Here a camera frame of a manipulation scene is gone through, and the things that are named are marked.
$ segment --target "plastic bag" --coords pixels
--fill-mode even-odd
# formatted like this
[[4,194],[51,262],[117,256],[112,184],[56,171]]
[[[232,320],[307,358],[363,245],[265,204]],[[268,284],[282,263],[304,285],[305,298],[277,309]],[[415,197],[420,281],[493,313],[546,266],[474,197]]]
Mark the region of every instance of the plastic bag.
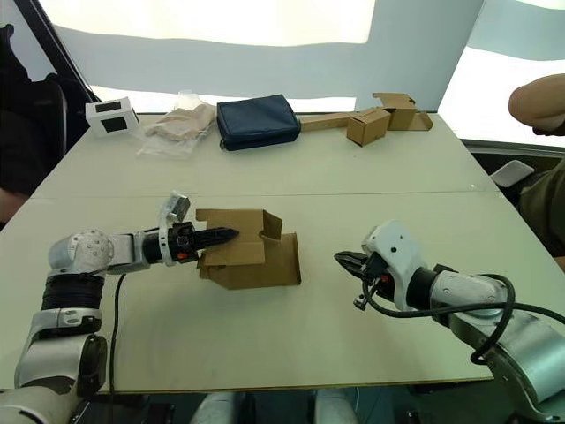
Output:
[[214,122],[215,106],[201,101],[198,95],[181,92],[173,111],[141,128],[139,137],[146,143],[138,155],[185,159]]

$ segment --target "robotic arm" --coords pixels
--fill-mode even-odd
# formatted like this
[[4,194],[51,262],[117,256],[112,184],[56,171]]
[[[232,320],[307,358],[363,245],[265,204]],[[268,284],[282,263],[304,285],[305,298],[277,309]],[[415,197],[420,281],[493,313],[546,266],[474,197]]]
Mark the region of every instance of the robotic arm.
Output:
[[195,231],[183,223],[189,207],[186,197],[173,193],[159,228],[112,236],[82,231],[51,247],[52,270],[16,369],[16,389],[0,395],[2,424],[66,423],[81,399],[104,384],[106,340],[95,333],[106,274],[197,261],[200,249],[238,235],[223,227]]
[[[363,282],[363,294],[354,300],[356,307],[365,310],[369,304],[400,318],[433,316],[477,349],[473,362],[488,365],[494,378],[506,386],[518,413],[539,422],[565,420],[565,337],[520,309],[542,311],[562,323],[565,318],[515,304],[514,310],[509,309],[511,318],[508,315],[505,320],[503,308],[508,308],[508,301],[514,302],[514,289],[506,278],[466,276],[442,266],[429,269],[416,242],[397,222],[375,227],[362,248],[364,254],[335,255]],[[394,301],[400,312],[379,305],[374,294]],[[447,313],[450,307],[462,312]],[[503,321],[508,322],[499,328]],[[489,338],[495,343],[485,350]]]

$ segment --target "navy blue pouch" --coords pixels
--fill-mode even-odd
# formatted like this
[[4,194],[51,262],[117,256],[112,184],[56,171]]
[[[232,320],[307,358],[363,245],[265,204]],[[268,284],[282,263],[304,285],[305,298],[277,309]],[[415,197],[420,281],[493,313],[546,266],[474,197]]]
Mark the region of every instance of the navy blue pouch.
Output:
[[239,150],[294,141],[300,122],[283,95],[218,103],[222,148]]

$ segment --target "white table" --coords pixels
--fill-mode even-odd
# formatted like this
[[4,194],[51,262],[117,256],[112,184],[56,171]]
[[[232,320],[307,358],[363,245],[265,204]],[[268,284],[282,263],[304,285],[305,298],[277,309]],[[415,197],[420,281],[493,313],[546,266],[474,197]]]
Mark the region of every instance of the white table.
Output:
[[[0,388],[12,387],[29,322],[40,308],[51,244],[87,228],[153,227],[164,194],[35,198],[0,233]],[[130,274],[122,289],[117,342],[120,392],[488,377],[485,367],[469,362],[471,348],[431,319],[395,320],[371,309],[361,313],[351,304],[360,292],[359,281],[339,267],[333,254],[358,250],[366,233],[390,218],[403,222],[419,240],[429,265],[503,274],[515,284],[520,301],[565,313],[565,276],[494,191],[193,196],[192,204],[265,208],[280,216],[284,231],[298,233],[303,283],[227,291],[200,280],[194,264],[155,265]],[[102,298],[106,338],[115,284],[109,277]]]
[[443,120],[432,120],[429,132],[388,132],[363,148],[339,128],[228,152],[214,129],[184,161],[139,157],[145,141],[88,131],[34,197],[162,196],[173,187],[198,196],[496,191]]

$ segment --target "beige fabric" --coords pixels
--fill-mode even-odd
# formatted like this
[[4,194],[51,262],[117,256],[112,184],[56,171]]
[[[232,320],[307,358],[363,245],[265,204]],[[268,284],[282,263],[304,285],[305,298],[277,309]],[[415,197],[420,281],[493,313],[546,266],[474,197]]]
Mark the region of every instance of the beige fabric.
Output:
[[565,159],[520,196],[520,214],[552,256],[565,256]]
[[147,136],[160,135],[168,140],[195,139],[215,119],[215,107],[202,103],[193,110],[175,109],[151,125]]

